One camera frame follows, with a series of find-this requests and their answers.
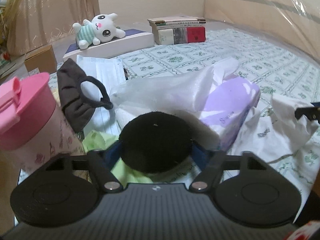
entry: cardboard box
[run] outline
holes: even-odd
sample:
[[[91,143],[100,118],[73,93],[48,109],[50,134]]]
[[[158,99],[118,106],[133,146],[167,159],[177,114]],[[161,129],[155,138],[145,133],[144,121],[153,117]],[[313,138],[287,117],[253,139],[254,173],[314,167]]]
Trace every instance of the cardboard box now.
[[[46,45],[30,52],[26,56],[24,64],[28,72],[31,72],[30,74],[40,72],[55,73],[57,71],[57,60],[52,45]]]

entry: metal rivet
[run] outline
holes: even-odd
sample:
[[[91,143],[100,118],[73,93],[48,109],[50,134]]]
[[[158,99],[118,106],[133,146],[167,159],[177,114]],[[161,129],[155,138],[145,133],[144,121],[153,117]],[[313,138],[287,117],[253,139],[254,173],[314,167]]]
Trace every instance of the metal rivet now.
[[[115,189],[120,188],[120,184],[115,181],[109,181],[106,184],[104,184],[104,187],[109,190],[115,190]]]
[[[206,184],[203,181],[196,181],[194,183],[191,184],[191,186],[197,190],[201,190],[201,189],[205,189],[208,187],[208,184]]]

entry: black round pad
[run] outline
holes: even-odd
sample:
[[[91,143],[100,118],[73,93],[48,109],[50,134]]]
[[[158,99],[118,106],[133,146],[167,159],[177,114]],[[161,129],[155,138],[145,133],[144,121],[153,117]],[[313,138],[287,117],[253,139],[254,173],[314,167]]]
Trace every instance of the black round pad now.
[[[72,174],[41,176],[21,183],[11,194],[10,204],[19,221],[37,227],[67,225],[85,217],[98,200],[94,185],[84,179]]]
[[[122,130],[121,158],[130,168],[145,172],[168,171],[191,153],[191,130],[170,114],[151,112],[138,116]]]
[[[218,185],[214,198],[227,217],[249,227],[288,223],[294,219],[301,203],[294,185],[268,174],[227,179]]]

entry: red object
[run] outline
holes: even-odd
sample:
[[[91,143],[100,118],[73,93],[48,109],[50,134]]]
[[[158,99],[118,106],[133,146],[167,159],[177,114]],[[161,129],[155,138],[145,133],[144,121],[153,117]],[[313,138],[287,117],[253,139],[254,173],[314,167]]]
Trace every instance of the red object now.
[[[3,58],[4,58],[5,60],[7,60],[7,61],[10,61],[10,55],[9,55],[9,53],[8,53],[8,52],[5,52],[5,53],[3,54]]]
[[[187,28],[188,43],[204,42],[205,27],[188,27]]]

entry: white plastic bag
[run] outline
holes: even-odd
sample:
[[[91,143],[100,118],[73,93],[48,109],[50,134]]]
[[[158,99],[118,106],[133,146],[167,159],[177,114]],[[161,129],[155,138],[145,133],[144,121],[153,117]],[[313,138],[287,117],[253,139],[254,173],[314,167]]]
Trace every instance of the white plastic bag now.
[[[116,119],[121,128],[135,117],[161,111],[184,117],[199,115],[206,99],[224,80],[234,77],[238,61],[227,58],[199,71],[157,78],[138,78],[111,90]]]

